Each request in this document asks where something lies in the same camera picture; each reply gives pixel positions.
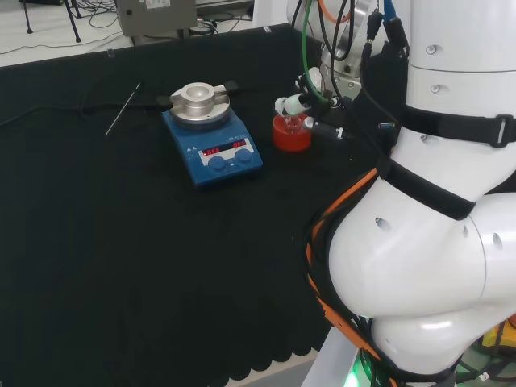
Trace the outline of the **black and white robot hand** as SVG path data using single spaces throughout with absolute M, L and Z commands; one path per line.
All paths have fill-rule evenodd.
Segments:
M 275 101 L 276 112 L 287 121 L 299 119 L 304 130 L 328 138 L 343 140 L 355 136 L 343 126 L 336 125 L 341 114 L 342 103 L 326 88 L 323 75 L 317 67 L 309 69 L 295 81 L 298 93 Z

